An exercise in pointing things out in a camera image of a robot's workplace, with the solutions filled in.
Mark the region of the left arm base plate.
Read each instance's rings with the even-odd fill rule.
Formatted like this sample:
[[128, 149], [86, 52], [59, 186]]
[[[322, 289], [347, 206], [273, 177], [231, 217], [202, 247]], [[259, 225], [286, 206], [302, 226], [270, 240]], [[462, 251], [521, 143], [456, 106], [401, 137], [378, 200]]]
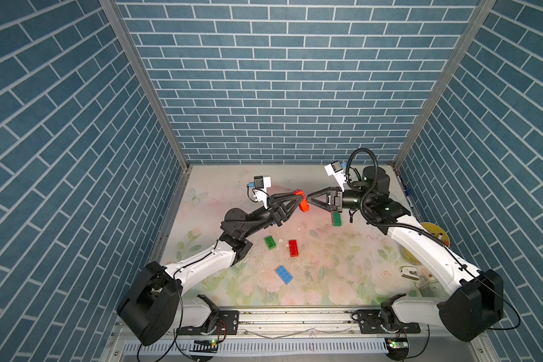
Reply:
[[184, 322], [177, 332], [183, 336], [200, 336], [202, 333], [210, 336], [217, 335], [220, 327], [220, 336], [223, 334], [235, 336], [238, 333], [239, 316], [238, 310], [220, 310], [217, 315], [211, 312], [207, 320], [199, 327], [193, 327], [190, 323]]

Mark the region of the long green lego brick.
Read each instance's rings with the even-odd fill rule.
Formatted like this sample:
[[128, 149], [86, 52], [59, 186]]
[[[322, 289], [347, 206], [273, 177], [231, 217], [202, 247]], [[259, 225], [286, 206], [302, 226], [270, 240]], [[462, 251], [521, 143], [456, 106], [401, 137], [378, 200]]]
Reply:
[[342, 216], [340, 212], [333, 212], [331, 214], [332, 225], [336, 227], [342, 226]]

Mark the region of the red lego brick horizontal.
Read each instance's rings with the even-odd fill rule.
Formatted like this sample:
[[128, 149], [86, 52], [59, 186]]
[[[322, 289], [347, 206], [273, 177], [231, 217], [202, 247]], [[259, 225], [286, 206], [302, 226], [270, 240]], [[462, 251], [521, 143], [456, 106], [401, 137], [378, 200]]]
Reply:
[[304, 191], [301, 190], [301, 189], [296, 189], [296, 190], [293, 191], [293, 194], [298, 195], [298, 196], [300, 196], [302, 198], [302, 200], [301, 200], [301, 202], [299, 204], [299, 209], [303, 213], [308, 212], [309, 211], [309, 203], [307, 201], [307, 198], [306, 198], [306, 195], [305, 195]]

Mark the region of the small green lego brick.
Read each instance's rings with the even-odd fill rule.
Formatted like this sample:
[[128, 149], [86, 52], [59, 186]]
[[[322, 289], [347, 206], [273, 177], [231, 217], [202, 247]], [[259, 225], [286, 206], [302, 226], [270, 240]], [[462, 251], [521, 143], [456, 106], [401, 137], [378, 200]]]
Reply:
[[273, 250], [277, 247], [277, 244], [272, 236], [267, 236], [264, 238], [265, 245], [268, 247], [269, 250]]

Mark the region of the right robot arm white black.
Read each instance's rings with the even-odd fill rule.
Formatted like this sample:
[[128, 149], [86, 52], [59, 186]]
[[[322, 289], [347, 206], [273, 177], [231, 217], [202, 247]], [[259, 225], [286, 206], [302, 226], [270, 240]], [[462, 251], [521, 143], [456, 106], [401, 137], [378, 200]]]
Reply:
[[[367, 154], [373, 164], [352, 179], [351, 164]], [[445, 294], [442, 297], [410, 297], [397, 294], [381, 304], [380, 321], [396, 332], [404, 324], [445, 327], [455, 338], [470, 342], [502, 320], [505, 298], [502, 277], [482, 271], [454, 253], [442, 240], [427, 232], [411, 212], [390, 196], [389, 175], [374, 153], [356, 149], [345, 164], [325, 167], [338, 185], [309, 194], [308, 201], [329, 213], [347, 210], [408, 250], [432, 274]]]

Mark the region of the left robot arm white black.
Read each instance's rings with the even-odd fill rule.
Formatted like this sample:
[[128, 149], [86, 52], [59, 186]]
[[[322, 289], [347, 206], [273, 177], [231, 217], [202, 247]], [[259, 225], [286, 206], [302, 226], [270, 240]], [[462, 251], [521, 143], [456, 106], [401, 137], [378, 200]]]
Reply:
[[249, 214], [232, 208], [220, 225], [222, 234], [210, 249], [167, 265], [155, 261], [147, 264], [117, 305], [119, 318], [143, 346], [161, 339], [176, 317], [181, 327], [208, 332], [216, 324], [219, 309], [207, 297], [196, 297], [185, 304], [184, 294], [213, 274], [242, 261], [253, 246], [248, 240], [251, 235], [273, 225], [282, 226], [306, 203], [301, 192], [279, 193], [269, 196], [266, 206]]

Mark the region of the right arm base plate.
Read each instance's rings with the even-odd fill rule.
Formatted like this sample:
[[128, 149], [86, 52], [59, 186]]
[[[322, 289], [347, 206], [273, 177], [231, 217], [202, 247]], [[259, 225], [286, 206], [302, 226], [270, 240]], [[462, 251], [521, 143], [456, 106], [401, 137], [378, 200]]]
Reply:
[[360, 327], [362, 334], [418, 334], [419, 324], [401, 322], [393, 312], [381, 309], [359, 309], [352, 312], [351, 319]]

